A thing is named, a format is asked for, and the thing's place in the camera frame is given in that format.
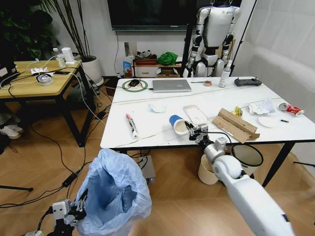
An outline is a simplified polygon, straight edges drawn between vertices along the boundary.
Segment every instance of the metal table frame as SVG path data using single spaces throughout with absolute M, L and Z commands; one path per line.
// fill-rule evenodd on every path
M 292 150 L 294 144 L 296 143 L 313 143 L 315 140 L 295 140 L 295 141 L 271 141 L 271 142 L 247 142 L 245 144 L 258 145 L 258 144 L 284 144 L 280 152 L 278 153 L 274 163 L 272 164 L 262 186 L 266 187 L 272 177 L 280 168 L 281 164 L 284 162 L 290 151 Z M 155 147 L 115 147 L 112 150 L 119 151 L 120 153 L 127 154 L 128 150 L 140 150 L 140 149 L 168 149 L 168 148 L 191 148 L 199 147 L 199 145 L 174 145 L 174 146 L 155 146 Z
M 96 109 L 96 106 L 94 104 L 94 96 L 92 86 L 89 86 L 89 82 L 85 76 L 84 70 L 81 66 L 79 66 L 75 71 L 74 74 L 77 72 L 80 73 L 81 80 L 83 82 L 85 91 L 86 91 L 86 97 L 87 97 L 87 105 L 89 108 L 94 112 Z M 85 146 L 85 138 L 88 132 L 88 129 L 90 127 L 90 123 L 93 118 L 93 114 L 91 112 L 88 112 L 82 130 L 79 131 L 77 125 L 74 122 L 74 119 L 71 115 L 70 109 L 73 108 L 73 106 L 64 100 L 63 95 L 67 88 L 70 86 L 71 81 L 73 79 L 73 75 L 71 76 L 70 80 L 67 82 L 66 86 L 63 88 L 60 94 L 58 95 L 49 95 L 49 96 L 32 96 L 32 97 L 12 97 L 12 98 L 0 98 L 0 102 L 14 102 L 17 101 L 20 103 L 20 105 L 26 110 L 30 111 L 29 105 L 27 104 L 27 101 L 34 101 L 34 100 L 55 100 L 57 108 L 61 111 L 75 141 L 77 142 L 79 147 L 84 147 Z

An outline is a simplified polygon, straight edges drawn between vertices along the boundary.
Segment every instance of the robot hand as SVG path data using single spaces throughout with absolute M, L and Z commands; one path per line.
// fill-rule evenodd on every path
M 53 203 L 49 207 L 47 214 L 53 214 L 56 225 L 54 231 L 49 233 L 47 236 L 71 236 L 72 231 L 77 226 L 78 221 L 86 217 L 86 204 L 85 200 L 88 197 L 88 189 L 86 189 L 78 201 L 78 205 L 75 206 L 69 199 L 61 200 Z M 40 230 L 40 225 L 43 220 L 42 217 L 38 225 L 37 231 L 29 232 L 25 236 L 45 236 Z
M 199 144 L 215 175 L 221 180 L 246 223 L 257 236 L 293 236 L 292 226 L 282 209 L 266 190 L 243 170 L 241 163 L 233 156 L 225 155 L 227 140 L 218 138 L 212 142 L 208 138 L 208 125 L 194 127 L 185 123 L 189 130 L 189 140 Z

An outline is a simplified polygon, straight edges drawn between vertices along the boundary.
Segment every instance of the paper cup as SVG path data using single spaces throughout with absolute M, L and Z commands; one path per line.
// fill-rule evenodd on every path
M 169 122 L 174 128 L 175 133 L 177 134 L 187 134 L 188 130 L 185 125 L 185 121 L 183 118 L 179 117 L 178 115 L 172 115 L 169 118 Z
M 201 162 L 198 170 L 199 179 L 208 185 L 215 184 L 218 181 L 212 169 L 212 164 L 208 161 L 205 154 L 201 157 Z

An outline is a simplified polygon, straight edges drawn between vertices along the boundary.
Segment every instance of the spray bottle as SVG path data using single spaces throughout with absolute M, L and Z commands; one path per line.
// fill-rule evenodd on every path
M 231 73 L 231 69 L 230 69 L 231 65 L 232 65 L 232 60 L 229 60 L 228 64 L 224 68 L 224 70 L 222 72 L 222 75 L 221 75 L 221 79 L 220 79 L 220 82 L 219 82 L 219 87 L 220 88 L 224 88 L 225 87 L 225 80 L 228 79 L 228 77 L 230 76 L 230 73 Z

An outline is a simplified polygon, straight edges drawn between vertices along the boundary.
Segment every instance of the pen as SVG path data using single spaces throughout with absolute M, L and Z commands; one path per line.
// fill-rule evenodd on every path
M 126 118 L 128 119 L 129 124 L 131 126 L 132 137 L 133 138 L 137 137 L 138 136 L 138 131 L 137 131 L 136 125 L 133 122 L 133 119 L 131 118 L 131 116 L 129 114 L 126 114 Z

